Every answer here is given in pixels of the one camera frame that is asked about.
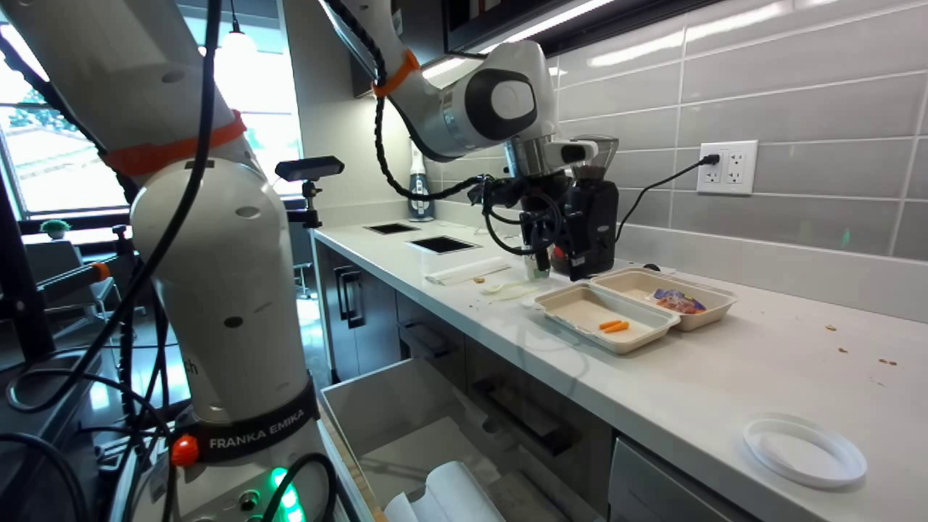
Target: electrical outlet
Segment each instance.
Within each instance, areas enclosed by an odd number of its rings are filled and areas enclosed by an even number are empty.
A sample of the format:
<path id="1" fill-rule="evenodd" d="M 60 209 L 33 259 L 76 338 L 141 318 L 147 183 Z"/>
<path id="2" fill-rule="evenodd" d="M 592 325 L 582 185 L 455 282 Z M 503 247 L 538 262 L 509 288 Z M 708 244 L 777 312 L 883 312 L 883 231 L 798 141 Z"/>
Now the electrical outlet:
<path id="1" fill-rule="evenodd" d="M 757 169 L 757 138 L 702 141 L 699 157 L 718 153 L 718 164 L 702 164 L 695 178 L 699 195 L 750 195 Z"/>

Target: wall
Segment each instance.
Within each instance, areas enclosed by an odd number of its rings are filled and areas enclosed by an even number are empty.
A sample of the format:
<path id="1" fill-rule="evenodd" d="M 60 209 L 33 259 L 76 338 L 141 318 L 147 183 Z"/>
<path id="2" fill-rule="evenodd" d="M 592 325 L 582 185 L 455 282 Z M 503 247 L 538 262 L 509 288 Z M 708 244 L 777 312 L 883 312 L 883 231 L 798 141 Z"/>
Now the wall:
<path id="1" fill-rule="evenodd" d="M 632 224 L 928 262 L 924 0 L 728 0 L 550 66 L 563 137 L 624 141 L 624 207 L 699 141 L 760 138 L 753 198 L 683 178 Z M 502 157 L 435 170 L 448 185 Z"/>
<path id="2" fill-rule="evenodd" d="M 374 157 L 374 98 L 354 96 L 351 59 L 335 40 L 318 4 L 280 0 L 293 56 L 299 131 L 308 157 L 338 157 L 345 173 L 315 185 L 315 209 L 323 225 L 351 220 L 397 220 L 403 199 L 384 185 Z M 397 179 L 409 179 L 409 133 L 399 117 L 384 111 L 384 151 Z"/>

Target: plastic takeout container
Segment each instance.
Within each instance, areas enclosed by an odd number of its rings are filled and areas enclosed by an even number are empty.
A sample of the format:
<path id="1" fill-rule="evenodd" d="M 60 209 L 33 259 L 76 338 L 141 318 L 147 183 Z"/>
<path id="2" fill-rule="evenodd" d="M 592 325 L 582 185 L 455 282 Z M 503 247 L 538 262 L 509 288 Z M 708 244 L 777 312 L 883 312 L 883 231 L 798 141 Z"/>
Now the plastic takeout container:
<path id="1" fill-rule="evenodd" d="M 658 298 L 656 298 L 658 289 L 683 294 L 687 298 L 695 298 L 703 311 L 679 312 L 680 330 L 695 330 L 711 321 L 718 321 L 734 305 L 734 295 L 725 289 L 693 285 L 693 282 L 673 279 L 673 275 L 651 273 L 651 270 L 618 270 L 618 273 L 606 273 L 606 275 L 592 279 L 592 285 L 606 288 L 612 294 L 619 294 L 625 298 L 634 298 L 647 307 L 658 307 L 658 311 L 670 311 L 670 307 L 658 305 Z"/>
<path id="2" fill-rule="evenodd" d="M 679 321 L 679 312 L 640 305 L 586 282 L 541 294 L 529 298 L 529 307 L 612 353 L 638 352 L 640 344 L 661 338 Z M 618 318 L 629 321 L 629 328 L 606 333 L 602 325 Z"/>

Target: counter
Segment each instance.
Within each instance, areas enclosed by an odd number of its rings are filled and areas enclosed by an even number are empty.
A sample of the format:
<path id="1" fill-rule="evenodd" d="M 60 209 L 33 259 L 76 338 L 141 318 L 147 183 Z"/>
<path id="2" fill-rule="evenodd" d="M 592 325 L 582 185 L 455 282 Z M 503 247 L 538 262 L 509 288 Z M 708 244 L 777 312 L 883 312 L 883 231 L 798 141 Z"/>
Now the counter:
<path id="1" fill-rule="evenodd" d="M 435 254 L 409 244 L 432 234 L 471 249 Z M 522 307 L 522 298 L 567 282 L 525 282 L 516 259 L 479 282 L 426 282 L 432 270 L 503 259 L 484 228 L 416 224 L 379 234 L 345 225 L 322 228 L 315 240 L 760 518 L 899 522 L 928 514 L 928 325 L 680 273 L 729 289 L 728 318 L 612 357 Z M 764 412 L 844 431 L 867 456 L 867 481 L 824 494 L 753 463 L 740 428 Z"/>

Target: window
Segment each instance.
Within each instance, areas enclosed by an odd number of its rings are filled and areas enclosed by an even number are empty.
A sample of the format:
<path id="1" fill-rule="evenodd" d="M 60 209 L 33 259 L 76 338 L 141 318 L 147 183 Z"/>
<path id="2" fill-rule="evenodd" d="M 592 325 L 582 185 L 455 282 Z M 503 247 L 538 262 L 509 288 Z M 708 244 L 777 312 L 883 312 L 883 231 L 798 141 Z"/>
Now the window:
<path id="1" fill-rule="evenodd" d="M 186 18 L 202 38 L 202 18 Z M 296 195 L 299 183 L 271 173 L 276 163 L 302 153 L 286 40 L 276 24 L 242 27 L 252 43 L 234 46 L 223 27 L 218 51 L 218 86 L 228 106 L 241 111 L 245 141 L 279 195 Z M 0 18 L 0 33 L 33 66 L 23 38 Z M 10 199 L 20 218 L 125 209 L 116 173 L 97 159 L 57 111 L 52 111 L 15 70 L 0 62 L 0 159 L 9 164 Z"/>

